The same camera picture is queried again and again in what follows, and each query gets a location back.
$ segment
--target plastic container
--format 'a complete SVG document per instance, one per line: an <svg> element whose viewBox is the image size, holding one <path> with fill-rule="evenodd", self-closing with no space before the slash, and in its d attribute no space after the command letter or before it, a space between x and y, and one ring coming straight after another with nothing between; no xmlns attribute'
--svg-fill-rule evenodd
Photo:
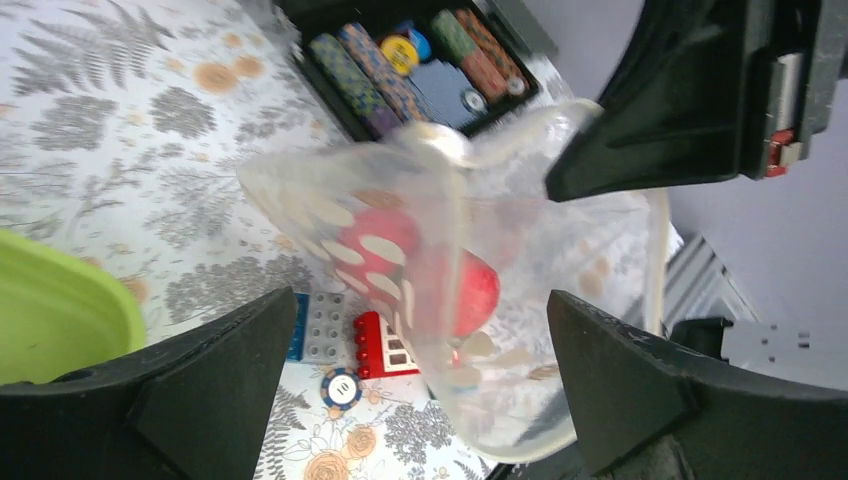
<svg viewBox="0 0 848 480"><path fill-rule="evenodd" d="M51 382L138 350L144 337L120 282L0 229L0 385Z"/></svg>
<svg viewBox="0 0 848 480"><path fill-rule="evenodd" d="M462 440L528 462L575 440L550 291L618 316L644 294L649 329L660 328L664 191L545 197L548 167L599 110L589 101L536 110L473 142L412 124L383 144L263 155L238 177L254 205L401 337ZM581 293L581 273L613 267L621 271Z"/></svg>

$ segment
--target blue lego brick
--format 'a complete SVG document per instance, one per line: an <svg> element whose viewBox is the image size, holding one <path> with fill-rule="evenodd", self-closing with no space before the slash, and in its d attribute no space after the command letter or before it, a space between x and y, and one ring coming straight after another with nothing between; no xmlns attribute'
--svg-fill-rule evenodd
<svg viewBox="0 0 848 480"><path fill-rule="evenodd" d="M294 324L294 331L292 331L286 360L299 362L303 360L303 341L306 336L306 315L309 312L309 295L295 293L294 296L297 298L297 320Z"/></svg>

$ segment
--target red ball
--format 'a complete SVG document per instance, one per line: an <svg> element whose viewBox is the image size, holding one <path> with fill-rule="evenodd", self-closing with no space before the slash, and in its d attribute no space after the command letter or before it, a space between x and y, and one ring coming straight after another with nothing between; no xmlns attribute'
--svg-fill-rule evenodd
<svg viewBox="0 0 848 480"><path fill-rule="evenodd" d="M416 328L427 329L426 333L434 333L434 324L419 317L441 311L451 254L444 246L427 249L419 252L408 267L407 278L415 291ZM497 272L476 255L460 250L459 257L461 266L451 334L465 337L489 321L500 300L501 284Z"/></svg>

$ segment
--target yellow poker chip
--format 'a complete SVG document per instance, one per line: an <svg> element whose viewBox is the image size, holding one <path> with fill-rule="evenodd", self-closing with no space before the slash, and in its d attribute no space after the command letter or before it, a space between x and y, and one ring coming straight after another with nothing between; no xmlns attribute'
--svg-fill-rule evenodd
<svg viewBox="0 0 848 480"><path fill-rule="evenodd" d="M380 50L392 64L392 67L403 76L409 75L412 69L421 63L418 50L415 49L412 42L400 35L386 37L380 44Z"/></svg>

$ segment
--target clear plastic bag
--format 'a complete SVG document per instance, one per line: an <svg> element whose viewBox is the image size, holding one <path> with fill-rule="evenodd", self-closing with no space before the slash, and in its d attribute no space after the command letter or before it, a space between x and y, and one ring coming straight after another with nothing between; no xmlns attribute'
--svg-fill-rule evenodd
<svg viewBox="0 0 848 480"><path fill-rule="evenodd" d="M618 316L644 295L659 325L664 191L545 196L551 163L599 111L547 107L474 141L414 123L383 143L262 155L238 177L398 334L460 438L499 461L533 461L575 439L550 291Z"/></svg>

